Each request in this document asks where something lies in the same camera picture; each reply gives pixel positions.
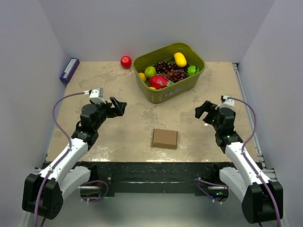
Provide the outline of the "brown cardboard paper box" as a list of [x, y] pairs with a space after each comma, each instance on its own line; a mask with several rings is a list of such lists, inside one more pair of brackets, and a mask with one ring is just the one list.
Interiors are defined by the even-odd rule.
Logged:
[[178, 132], [163, 129], [154, 129], [152, 147], [176, 149], [178, 147]]

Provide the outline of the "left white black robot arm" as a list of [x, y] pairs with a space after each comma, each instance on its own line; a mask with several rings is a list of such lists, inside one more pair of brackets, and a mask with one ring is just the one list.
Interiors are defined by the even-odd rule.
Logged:
[[47, 219], [54, 219], [64, 201], [82, 184], [94, 185], [97, 172], [83, 166], [75, 166], [94, 145], [98, 130], [107, 118], [123, 116], [126, 102], [114, 97], [110, 102], [91, 100], [82, 107], [80, 121], [74, 133], [68, 137], [64, 150], [38, 174], [25, 179], [22, 209]]

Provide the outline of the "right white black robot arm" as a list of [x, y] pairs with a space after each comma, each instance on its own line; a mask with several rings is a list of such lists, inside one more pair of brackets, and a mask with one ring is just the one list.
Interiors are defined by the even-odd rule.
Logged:
[[221, 104], [205, 101], [195, 109], [199, 119], [212, 125], [215, 142], [233, 162], [234, 167], [224, 167], [211, 173], [211, 181], [217, 186], [230, 189], [240, 200], [245, 219], [250, 223], [276, 221], [281, 226], [283, 218], [283, 187], [280, 182], [271, 180], [261, 170], [246, 150], [243, 141], [234, 129], [236, 113], [233, 111], [236, 98], [222, 96]]

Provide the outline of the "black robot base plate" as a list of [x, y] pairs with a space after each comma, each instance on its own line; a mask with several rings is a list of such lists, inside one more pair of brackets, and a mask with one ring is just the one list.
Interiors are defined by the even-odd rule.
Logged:
[[224, 167], [234, 167], [231, 162], [85, 162], [91, 171], [89, 182], [96, 186], [95, 180], [102, 180], [107, 186], [102, 193], [113, 197], [117, 193], [175, 193], [203, 196], [202, 191], [215, 198], [228, 196], [226, 189], [209, 189], [205, 183], [195, 183], [200, 178], [204, 181], [222, 184], [219, 171]]

